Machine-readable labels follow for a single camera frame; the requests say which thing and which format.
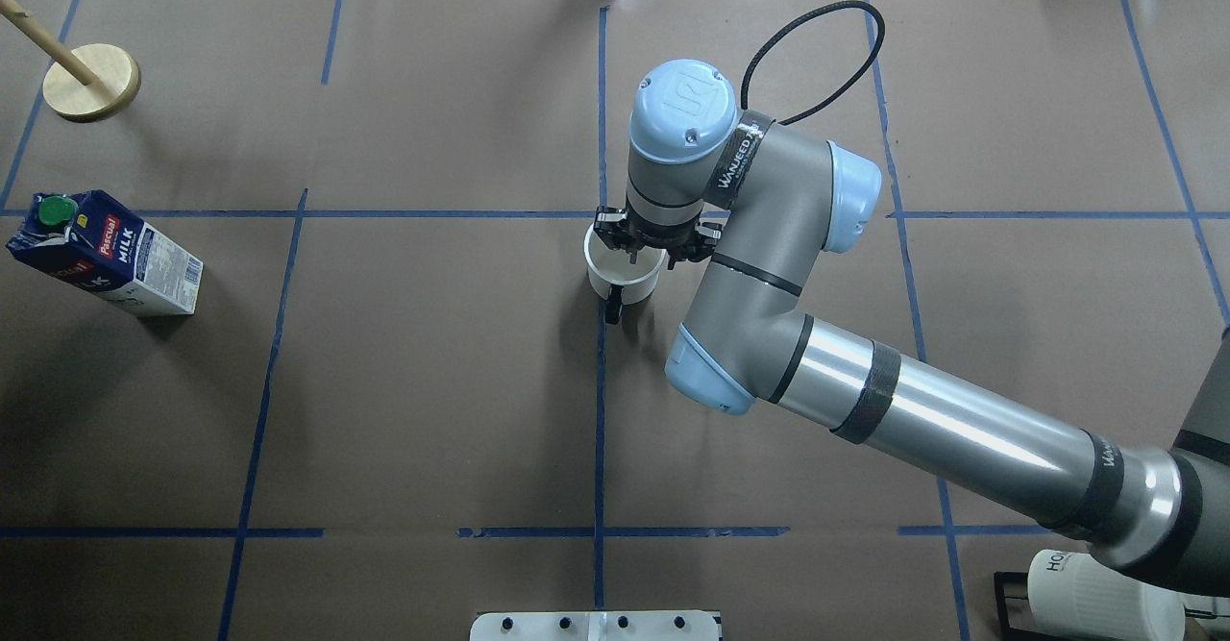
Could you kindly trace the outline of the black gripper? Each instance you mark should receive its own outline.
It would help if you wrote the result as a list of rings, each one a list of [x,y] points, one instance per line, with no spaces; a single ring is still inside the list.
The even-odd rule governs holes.
[[[632,208],[620,210],[614,207],[597,207],[593,228],[606,247],[629,253],[629,265],[637,265],[640,251],[646,247],[664,250],[668,269],[673,269],[678,261],[699,263],[711,260],[724,233],[724,224],[701,221],[699,214],[681,224],[661,225],[645,219]]]

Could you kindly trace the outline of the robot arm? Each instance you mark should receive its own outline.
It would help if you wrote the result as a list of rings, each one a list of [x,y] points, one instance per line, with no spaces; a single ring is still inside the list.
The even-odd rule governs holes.
[[[820,253],[879,201],[877,164],[743,108],[720,68],[661,63],[629,112],[627,203],[606,250],[706,261],[665,376],[724,413],[756,401],[895,456],[1156,587],[1228,595],[1228,340],[1167,448],[1123,448],[800,308]]]

